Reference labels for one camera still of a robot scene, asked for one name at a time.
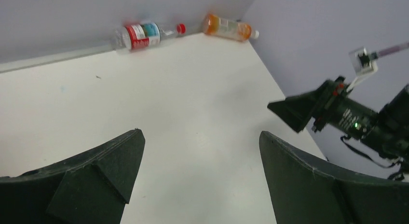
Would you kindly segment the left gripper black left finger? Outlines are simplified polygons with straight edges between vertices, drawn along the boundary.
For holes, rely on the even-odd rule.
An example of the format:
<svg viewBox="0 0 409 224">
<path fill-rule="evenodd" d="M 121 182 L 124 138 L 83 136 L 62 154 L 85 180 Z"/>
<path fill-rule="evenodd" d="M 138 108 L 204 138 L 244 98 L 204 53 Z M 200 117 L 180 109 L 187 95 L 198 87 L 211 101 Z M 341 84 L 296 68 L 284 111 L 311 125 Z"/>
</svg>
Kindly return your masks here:
<svg viewBox="0 0 409 224">
<path fill-rule="evenodd" d="M 0 179 L 3 224 L 118 224 L 145 147 L 140 129 L 51 165 Z"/>
</svg>

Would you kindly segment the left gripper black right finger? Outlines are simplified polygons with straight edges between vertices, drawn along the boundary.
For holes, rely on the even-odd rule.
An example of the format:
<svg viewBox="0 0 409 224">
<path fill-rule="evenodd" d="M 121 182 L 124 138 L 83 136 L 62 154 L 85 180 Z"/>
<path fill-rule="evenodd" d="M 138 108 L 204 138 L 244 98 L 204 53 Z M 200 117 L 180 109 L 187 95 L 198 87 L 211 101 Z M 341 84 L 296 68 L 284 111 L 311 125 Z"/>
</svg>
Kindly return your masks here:
<svg viewBox="0 0 409 224">
<path fill-rule="evenodd" d="M 262 131 L 259 150 L 279 224 L 406 224 L 409 185 L 354 172 Z"/>
</svg>

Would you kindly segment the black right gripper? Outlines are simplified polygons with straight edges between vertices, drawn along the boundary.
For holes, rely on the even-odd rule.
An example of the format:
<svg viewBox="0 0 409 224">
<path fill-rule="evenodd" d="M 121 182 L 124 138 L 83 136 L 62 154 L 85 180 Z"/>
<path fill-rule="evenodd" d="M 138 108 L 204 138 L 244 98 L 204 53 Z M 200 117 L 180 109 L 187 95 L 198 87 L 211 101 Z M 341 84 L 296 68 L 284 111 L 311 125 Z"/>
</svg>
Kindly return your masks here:
<svg viewBox="0 0 409 224">
<path fill-rule="evenodd" d="M 314 117 L 314 132 L 331 125 L 382 158 L 408 160 L 409 86 L 376 112 L 348 97 L 344 79 L 326 80 L 316 90 L 270 102 L 267 108 L 297 133 Z"/>
</svg>

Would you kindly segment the orange drink bottle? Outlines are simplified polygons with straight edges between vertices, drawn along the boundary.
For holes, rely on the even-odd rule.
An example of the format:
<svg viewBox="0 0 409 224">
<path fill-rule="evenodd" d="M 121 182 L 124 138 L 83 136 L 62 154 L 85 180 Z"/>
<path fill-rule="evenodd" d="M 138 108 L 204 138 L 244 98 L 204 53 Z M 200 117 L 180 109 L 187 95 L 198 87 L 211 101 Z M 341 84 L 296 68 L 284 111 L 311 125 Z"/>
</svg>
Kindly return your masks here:
<svg viewBox="0 0 409 224">
<path fill-rule="evenodd" d="M 206 15 L 201 24 L 201 29 L 206 35 L 239 42 L 257 39 L 259 37 L 259 31 L 252 28 L 249 24 L 221 18 L 214 14 Z"/>
</svg>

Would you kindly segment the red-blue label bottle red cap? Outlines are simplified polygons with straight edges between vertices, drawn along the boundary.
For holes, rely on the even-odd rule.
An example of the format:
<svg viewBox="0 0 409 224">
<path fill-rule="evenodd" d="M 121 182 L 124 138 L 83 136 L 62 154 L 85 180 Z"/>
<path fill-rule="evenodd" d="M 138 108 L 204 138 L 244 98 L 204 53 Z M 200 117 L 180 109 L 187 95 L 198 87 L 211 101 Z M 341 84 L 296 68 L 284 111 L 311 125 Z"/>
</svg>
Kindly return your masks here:
<svg viewBox="0 0 409 224">
<path fill-rule="evenodd" d="M 167 43 L 186 34 L 183 23 L 161 24 L 157 22 L 136 23 L 122 26 L 113 33 L 111 46 L 116 51 L 135 52 Z"/>
</svg>

